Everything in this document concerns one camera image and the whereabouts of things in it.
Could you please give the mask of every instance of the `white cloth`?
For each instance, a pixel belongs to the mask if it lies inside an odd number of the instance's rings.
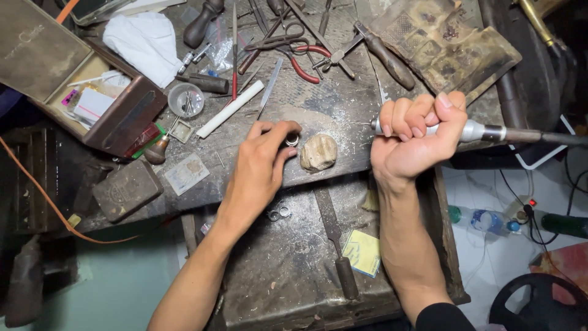
[[[176,56],[173,25],[164,14],[114,17],[102,41],[160,88],[168,86],[182,66]]]

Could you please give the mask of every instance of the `fingernail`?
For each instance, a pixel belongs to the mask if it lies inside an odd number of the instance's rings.
[[[386,137],[390,137],[392,135],[392,130],[390,130],[390,126],[389,125],[384,125],[384,127],[382,128],[382,131],[384,132],[384,135]]]
[[[419,130],[419,128],[417,127],[413,127],[411,129],[412,134],[416,137],[416,138],[422,138],[423,137],[423,133]]]
[[[445,92],[441,92],[437,95],[437,98],[439,99],[439,101],[441,101],[441,103],[449,108],[451,106],[453,106],[453,104],[451,103],[451,101],[449,101],[449,98],[447,97],[447,94],[445,94]]]
[[[425,117],[425,124],[430,123],[433,120],[434,117],[435,117],[435,113],[430,112],[429,115],[427,115]]]

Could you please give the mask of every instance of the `orange cable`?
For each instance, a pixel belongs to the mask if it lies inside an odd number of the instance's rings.
[[[57,23],[61,24],[65,21],[65,18],[71,13],[74,6],[79,2],[79,0],[69,0],[68,4],[61,10],[59,16],[55,19]]]
[[[76,231],[74,229],[74,227],[72,227],[71,224],[69,224],[69,222],[65,219],[64,215],[59,211],[59,209],[57,209],[57,206],[53,203],[53,201],[51,201],[51,198],[49,198],[49,196],[47,195],[47,193],[45,192],[45,190],[41,187],[41,185],[39,185],[39,183],[33,178],[33,176],[31,176],[31,174],[29,174],[29,172],[25,169],[25,167],[22,166],[21,162],[18,161],[18,159],[16,158],[16,156],[14,156],[14,153],[12,153],[12,151],[10,150],[10,148],[8,147],[8,145],[6,145],[6,143],[4,142],[4,139],[2,139],[2,137],[0,137],[0,143],[4,146],[4,149],[6,149],[6,152],[8,152],[8,155],[10,155],[10,157],[12,157],[12,159],[14,160],[14,162],[16,162],[16,164],[22,170],[22,172],[24,172],[25,175],[27,177],[29,177],[29,179],[35,184],[35,186],[37,186],[37,188],[39,189],[39,191],[41,191],[41,194],[43,194],[43,196],[45,197],[45,199],[47,199],[47,202],[51,205],[51,207],[53,208],[53,210],[55,210],[55,213],[57,214],[57,216],[59,216],[59,218],[61,219],[61,222],[64,223],[65,227],[71,233],[75,234],[76,236],[78,236],[78,237],[80,237],[82,239],[85,239],[87,241],[91,241],[91,242],[96,243],[96,244],[122,243],[123,241],[129,241],[131,239],[135,239],[135,238],[141,236],[140,234],[138,234],[136,236],[132,236],[132,237],[127,238],[127,239],[113,240],[113,241],[100,241],[100,240],[92,239],[90,237],[86,237],[83,234],[81,234],[80,232]]]

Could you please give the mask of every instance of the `stone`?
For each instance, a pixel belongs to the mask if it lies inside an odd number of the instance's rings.
[[[337,143],[326,134],[317,134],[309,138],[300,154],[300,166],[308,173],[314,174],[327,169],[337,160]]]

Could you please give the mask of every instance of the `wooden box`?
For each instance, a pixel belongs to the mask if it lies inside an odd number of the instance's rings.
[[[0,2],[0,82],[27,95],[87,146],[123,156],[167,99],[129,65],[93,42],[82,41],[30,0]],[[63,114],[61,101],[77,82],[118,69],[132,78],[104,115],[86,130]]]

